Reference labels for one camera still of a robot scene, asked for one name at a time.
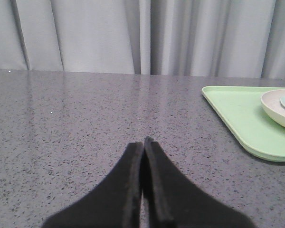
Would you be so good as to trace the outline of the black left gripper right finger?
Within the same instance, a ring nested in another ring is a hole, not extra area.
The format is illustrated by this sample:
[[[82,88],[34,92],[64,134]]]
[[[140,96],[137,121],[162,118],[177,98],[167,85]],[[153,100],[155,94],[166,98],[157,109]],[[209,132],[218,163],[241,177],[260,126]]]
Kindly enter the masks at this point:
[[[203,192],[151,137],[144,141],[144,195],[152,228],[252,228],[253,222]]]

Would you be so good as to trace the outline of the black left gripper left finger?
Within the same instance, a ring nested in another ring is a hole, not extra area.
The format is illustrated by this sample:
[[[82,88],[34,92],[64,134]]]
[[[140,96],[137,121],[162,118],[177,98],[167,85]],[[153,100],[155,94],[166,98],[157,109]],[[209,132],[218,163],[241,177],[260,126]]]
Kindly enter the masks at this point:
[[[114,168],[90,193],[49,217],[45,228],[137,228],[140,220],[141,142],[129,143]]]

